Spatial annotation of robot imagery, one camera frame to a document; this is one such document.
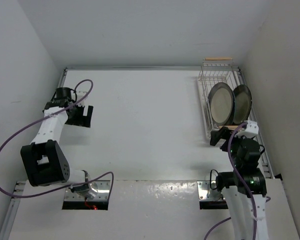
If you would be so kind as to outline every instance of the dish rack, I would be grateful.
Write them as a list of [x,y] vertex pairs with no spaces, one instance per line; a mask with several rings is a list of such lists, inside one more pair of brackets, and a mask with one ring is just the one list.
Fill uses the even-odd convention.
[[238,68],[233,67],[231,57],[207,57],[203,60],[201,71],[198,76],[198,90],[204,119],[205,134],[208,139],[211,138],[212,130],[219,130],[214,124],[211,114],[211,108],[208,101],[208,95],[212,87],[217,83],[226,83],[234,90],[242,84],[238,77]]

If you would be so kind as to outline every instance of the table surface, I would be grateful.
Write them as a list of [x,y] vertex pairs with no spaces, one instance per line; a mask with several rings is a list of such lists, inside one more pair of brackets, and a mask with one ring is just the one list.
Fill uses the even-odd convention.
[[[269,240],[298,240],[279,179],[266,180]],[[55,186],[32,187],[24,195]],[[64,190],[22,199],[9,240],[203,240],[207,231],[229,216],[228,210],[200,210],[197,183],[191,181],[116,180],[108,211],[62,210]],[[231,221],[209,240],[233,240]]]
[[[118,180],[205,180],[229,171],[227,154],[209,145],[198,70],[68,70],[64,86],[91,79],[91,128],[65,125],[60,146],[74,169]],[[87,91],[84,83],[78,90]]]

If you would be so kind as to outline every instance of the dark plate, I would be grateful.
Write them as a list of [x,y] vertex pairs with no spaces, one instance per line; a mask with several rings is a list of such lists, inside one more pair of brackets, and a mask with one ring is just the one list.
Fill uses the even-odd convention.
[[208,95],[212,121],[217,126],[231,125],[235,115],[235,95],[228,84],[219,82]]
[[239,125],[247,120],[251,111],[252,96],[250,89],[246,85],[239,85],[234,90],[235,112],[233,125]]

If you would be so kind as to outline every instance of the gray wall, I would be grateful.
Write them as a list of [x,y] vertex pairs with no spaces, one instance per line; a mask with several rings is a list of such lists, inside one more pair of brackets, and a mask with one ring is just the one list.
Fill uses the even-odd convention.
[[[57,86],[57,70],[16,0],[0,0],[0,145],[41,110]],[[0,155],[0,185],[11,192],[26,179],[20,148],[37,127],[10,142]],[[10,198],[0,193],[0,228]]]
[[243,72],[300,234],[300,0],[277,0]]
[[272,0],[18,0],[58,66],[241,63]]

